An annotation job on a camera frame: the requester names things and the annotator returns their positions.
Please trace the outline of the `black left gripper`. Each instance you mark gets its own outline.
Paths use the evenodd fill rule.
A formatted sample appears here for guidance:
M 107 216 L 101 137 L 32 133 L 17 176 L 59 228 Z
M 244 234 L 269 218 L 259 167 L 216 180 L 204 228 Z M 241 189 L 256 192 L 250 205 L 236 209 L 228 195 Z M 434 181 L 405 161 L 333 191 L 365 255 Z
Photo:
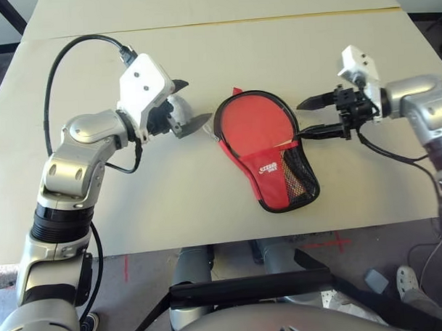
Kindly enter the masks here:
M 173 93 L 177 93 L 189 85 L 187 81 L 179 79 L 173 79 L 172 84 Z M 177 138 L 183 139 L 200 130 L 212 116 L 212 113 L 197 115 L 188 123 L 180 125 L 172 116 L 173 110 L 174 106 L 168 100 L 164 101 L 159 107 L 152 108 L 147 119 L 148 134 L 157 136 L 172 131 Z

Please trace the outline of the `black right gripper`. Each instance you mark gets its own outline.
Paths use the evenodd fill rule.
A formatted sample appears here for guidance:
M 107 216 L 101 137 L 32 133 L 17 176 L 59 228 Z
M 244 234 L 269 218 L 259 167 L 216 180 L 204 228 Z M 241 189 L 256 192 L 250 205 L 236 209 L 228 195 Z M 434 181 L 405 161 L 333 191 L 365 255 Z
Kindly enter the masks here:
M 299 132 L 301 139 L 351 139 L 351 131 L 360 129 L 367 121 L 381 116 L 380 108 L 365 94 L 364 87 L 357 91 L 338 85 L 334 91 L 317 94 L 303 100 L 298 110 L 319 110 L 335 105 L 340 123 L 313 125 Z

